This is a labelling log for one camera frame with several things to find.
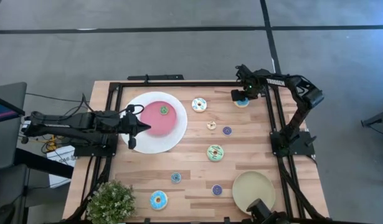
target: beige plate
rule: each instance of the beige plate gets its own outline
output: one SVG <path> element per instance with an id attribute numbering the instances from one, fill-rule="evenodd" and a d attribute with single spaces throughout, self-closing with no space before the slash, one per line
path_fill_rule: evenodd
<path id="1" fill-rule="evenodd" d="M 276 193 L 272 182 L 266 176 L 256 171 L 246 171 L 234 181 L 233 198 L 239 209 L 250 215 L 247 208 L 258 198 L 262 199 L 269 209 L 272 209 Z"/>

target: wooden table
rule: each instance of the wooden table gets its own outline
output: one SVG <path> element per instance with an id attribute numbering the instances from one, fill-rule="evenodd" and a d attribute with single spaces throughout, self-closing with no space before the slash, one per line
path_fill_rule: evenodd
<path id="1" fill-rule="evenodd" d="M 90 100 L 93 109 L 105 109 L 109 83 L 95 82 Z M 187 131 L 183 139 L 168 152 L 142 154 L 129 150 L 122 138 L 119 138 L 110 179 L 133 185 L 138 212 L 136 218 L 126 221 L 143 222 L 144 218 L 151 218 L 152 222 L 222 222 L 224 217 L 230 217 L 234 222 L 241 221 L 248 216 L 235 205 L 232 184 L 239 174 L 248 170 L 259 171 L 272 181 L 276 190 L 276 201 L 272 210 L 285 211 L 277 160 L 272 155 L 270 145 L 266 99 L 259 98 L 251 101 L 246 108 L 238 108 L 231 101 L 230 91 L 233 89 L 234 87 L 124 88 L 121 109 L 142 93 L 163 91 L 175 96 L 184 105 L 188 116 Z M 285 119 L 289 122 L 296 110 L 296 104 L 286 88 L 280 89 L 280 95 Z M 196 113 L 191 108 L 191 101 L 197 97 L 208 102 L 208 108 L 203 113 Z M 274 97 L 272 101 L 278 122 Z M 207 129 L 208 121 L 217 123 L 214 131 Z M 224 126 L 233 129 L 231 136 L 222 134 Z M 208 160 L 206 150 L 211 144 L 220 144 L 224 148 L 225 156 L 220 162 Z M 294 158 L 302 192 L 319 213 L 328 216 L 315 164 L 306 156 Z M 89 158 L 83 157 L 76 163 L 63 218 L 69 217 L 80 204 L 88 161 Z M 93 165 L 94 162 L 90 168 L 89 181 Z M 173 172 L 181 173 L 180 184 L 171 183 Z M 211 193 L 210 188 L 214 184 L 220 184 L 224 189 L 220 197 Z M 167 207 L 158 212 L 149 206 L 149 198 L 155 190 L 163 190 L 169 197 Z M 291 189 L 290 195 L 294 216 L 297 216 L 297 206 Z"/>

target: green plant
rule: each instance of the green plant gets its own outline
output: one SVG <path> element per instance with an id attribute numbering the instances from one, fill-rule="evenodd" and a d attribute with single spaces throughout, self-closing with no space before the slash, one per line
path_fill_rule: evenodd
<path id="1" fill-rule="evenodd" d="M 111 181 L 93 192 L 86 209 L 93 224 L 117 224 L 136 215 L 135 196 L 132 187 L 125 187 L 119 181 Z"/>

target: pink plate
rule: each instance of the pink plate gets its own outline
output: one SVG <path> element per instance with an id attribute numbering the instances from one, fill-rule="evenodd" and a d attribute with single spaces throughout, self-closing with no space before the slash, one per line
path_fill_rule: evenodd
<path id="1" fill-rule="evenodd" d="M 161 114 L 161 107 L 166 106 L 169 112 Z M 176 110 L 167 102 L 155 101 L 145 106 L 140 114 L 140 121 L 149 124 L 151 129 L 146 132 L 152 136 L 164 136 L 169 134 L 176 125 Z"/>

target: small purple disc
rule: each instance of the small purple disc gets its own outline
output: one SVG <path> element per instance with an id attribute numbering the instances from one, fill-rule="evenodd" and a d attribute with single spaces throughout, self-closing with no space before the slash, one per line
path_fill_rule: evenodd
<path id="1" fill-rule="evenodd" d="M 223 134 L 226 135 L 226 136 L 231 135 L 232 132 L 233 132 L 233 131 L 231 130 L 230 127 L 224 127 L 224 128 L 223 128 Z"/>
<path id="2" fill-rule="evenodd" d="M 219 196 L 222 194 L 222 192 L 223 192 L 222 186 L 220 186 L 219 184 L 213 185 L 212 194 L 214 194 L 215 196 Z"/>

